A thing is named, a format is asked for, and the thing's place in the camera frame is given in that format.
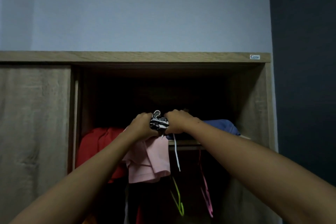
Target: white string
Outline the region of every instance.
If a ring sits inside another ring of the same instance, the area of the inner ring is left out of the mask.
[[[179,169],[179,171],[181,172],[181,169],[180,169],[180,162],[179,162],[179,157],[177,156],[177,149],[176,149],[176,138],[175,138],[175,134],[173,134],[173,137],[174,137],[174,144],[175,144],[175,156],[176,156],[177,166],[178,166],[178,169]]]

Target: wardrobe compartment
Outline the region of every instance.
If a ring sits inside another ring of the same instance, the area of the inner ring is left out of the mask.
[[[187,109],[201,120],[227,119],[240,133],[274,149],[269,63],[109,63],[78,71],[76,152],[80,138],[96,127],[127,127],[142,112]],[[171,173],[181,194],[180,216],[169,177],[146,198],[148,223],[276,223],[275,214],[233,179],[196,141],[178,142],[181,172],[170,151]],[[199,153],[214,218],[200,186]]]

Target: pink hanger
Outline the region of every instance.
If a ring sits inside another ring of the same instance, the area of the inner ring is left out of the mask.
[[[211,204],[211,199],[210,199],[210,193],[209,193],[209,190],[208,190],[208,184],[207,184],[207,181],[205,180],[205,177],[204,177],[204,174],[203,174],[203,171],[202,171],[202,165],[201,165],[201,150],[199,150],[198,164],[199,164],[199,167],[200,167],[200,169],[201,169],[202,176],[203,176],[204,187],[205,187],[205,193],[204,193],[202,187],[201,187],[201,191],[202,191],[202,194],[203,194],[203,197],[204,197],[204,200],[205,200],[205,204],[207,205],[207,208],[208,208],[210,217],[213,218],[213,209],[212,209],[212,204]]]

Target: green hanger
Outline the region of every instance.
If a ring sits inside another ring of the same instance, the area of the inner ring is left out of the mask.
[[[175,204],[177,206],[178,211],[180,212],[180,215],[184,216],[184,208],[183,208],[183,203],[181,202],[181,196],[180,196],[179,188],[177,187],[177,184],[175,182],[174,177],[172,177],[172,178],[173,178],[173,181],[174,181],[174,184],[175,184],[175,188],[176,188],[176,191],[177,191],[177,195],[178,195],[178,203],[177,203],[177,201],[176,201],[176,199],[175,199],[175,197],[173,195],[173,192],[171,190],[170,190],[170,193],[171,193],[171,196],[174,199],[174,202],[175,202]]]

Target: blue garment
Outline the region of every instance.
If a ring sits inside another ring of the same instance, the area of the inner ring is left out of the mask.
[[[218,128],[220,130],[223,130],[225,132],[231,133],[236,136],[240,136],[240,133],[238,129],[233,125],[233,123],[229,120],[204,120],[205,123]],[[190,135],[187,133],[182,134],[175,134],[176,140],[191,140],[193,139]],[[167,135],[168,140],[173,140],[173,134]]]

